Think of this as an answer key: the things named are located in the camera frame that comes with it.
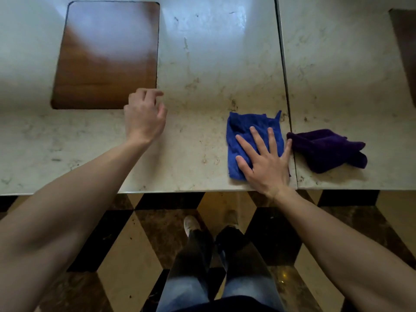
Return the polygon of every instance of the cleaning rag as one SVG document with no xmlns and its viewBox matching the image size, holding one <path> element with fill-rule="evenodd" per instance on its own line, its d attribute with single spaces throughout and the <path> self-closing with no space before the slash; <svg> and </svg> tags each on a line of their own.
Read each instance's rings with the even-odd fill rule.
<svg viewBox="0 0 416 312">
<path fill-rule="evenodd" d="M 245 114 L 239 115 L 237 113 L 230 112 L 230 116 L 227 121 L 227 144 L 228 144 L 228 172 L 230 177 L 236 180 L 245 180 L 244 174 L 238 168 L 236 156 L 242 156 L 248 165 L 252 168 L 253 164 L 240 146 L 236 139 L 236 135 L 242 136 L 252 147 L 257 151 L 258 149 L 256 143 L 254 142 L 253 136 L 250 132 L 250 127 L 254 126 L 266 147 L 269 149 L 269 137 L 267 128 L 273 128 L 275 133 L 276 143 L 278 145 L 278 154 L 281 156 L 284 150 L 284 141 L 282 137 L 282 132 L 280 131 L 280 113 L 279 111 L 275 118 L 268 118 L 266 114 L 256 115 L 256 114 Z"/>
<path fill-rule="evenodd" d="M 359 168 L 367 165 L 367 157 L 360 152 L 364 142 L 348 141 L 329 129 L 289 132 L 286 136 L 293 140 L 292 149 L 305 157 L 312 172 L 324 173 L 344 163 Z"/>
</svg>

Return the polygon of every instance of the brown wooden panel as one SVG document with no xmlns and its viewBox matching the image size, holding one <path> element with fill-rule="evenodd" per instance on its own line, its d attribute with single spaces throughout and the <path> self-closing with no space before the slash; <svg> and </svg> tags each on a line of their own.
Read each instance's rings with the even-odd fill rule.
<svg viewBox="0 0 416 312">
<path fill-rule="evenodd" d="M 155 88 L 155 2 L 73 2 L 55 76 L 55 109 L 122 109 L 139 87 Z"/>
<path fill-rule="evenodd" d="M 416 10 L 391 10 L 390 17 L 400 48 L 410 93 L 416 106 Z"/>
</svg>

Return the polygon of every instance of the shoe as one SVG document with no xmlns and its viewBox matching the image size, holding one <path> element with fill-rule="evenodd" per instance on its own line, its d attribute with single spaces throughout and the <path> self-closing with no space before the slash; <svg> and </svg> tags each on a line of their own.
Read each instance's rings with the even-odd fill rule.
<svg viewBox="0 0 416 312">
<path fill-rule="evenodd" d="M 235 210 L 227 210 L 224 214 L 224 224 L 226 227 L 233 227 L 235 229 L 240 229 L 238 226 L 238 214 Z"/>
<path fill-rule="evenodd" d="M 187 215 L 184 219 L 184 229 L 186 235 L 189 237 L 189 234 L 193 230 L 201 230 L 201 226 L 199 225 L 198 220 L 191 215 Z"/>
</svg>

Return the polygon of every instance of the pants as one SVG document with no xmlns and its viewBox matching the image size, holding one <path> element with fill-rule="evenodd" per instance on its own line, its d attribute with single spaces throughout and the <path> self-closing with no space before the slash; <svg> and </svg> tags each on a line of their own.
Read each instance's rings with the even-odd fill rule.
<svg viewBox="0 0 416 312">
<path fill-rule="evenodd" d="M 217 236 L 216 245 L 227 272 L 223 298 L 244 295 L 279 312 L 284 312 L 273 277 L 256 247 L 233 227 Z M 173 312 L 208 303 L 208 269 L 212 238 L 191 231 L 188 243 L 175 258 L 156 312 Z"/>
</svg>

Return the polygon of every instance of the tiled floor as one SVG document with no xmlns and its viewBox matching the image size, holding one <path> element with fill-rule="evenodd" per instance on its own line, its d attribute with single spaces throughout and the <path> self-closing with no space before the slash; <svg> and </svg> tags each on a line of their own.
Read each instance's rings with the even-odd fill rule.
<svg viewBox="0 0 416 312">
<path fill-rule="evenodd" d="M 300 192 L 330 214 L 416 265 L 416 192 Z M 0 197 L 0 219 L 26 197 Z M 175 255 L 186 243 L 182 221 L 195 215 L 215 236 L 223 210 L 237 208 L 242 231 L 270 267 L 288 312 L 346 312 L 284 216 L 254 192 L 120 194 L 69 270 L 51 285 L 37 312 L 155 311 Z M 210 298 L 221 297 L 225 270 L 214 256 Z"/>
</svg>

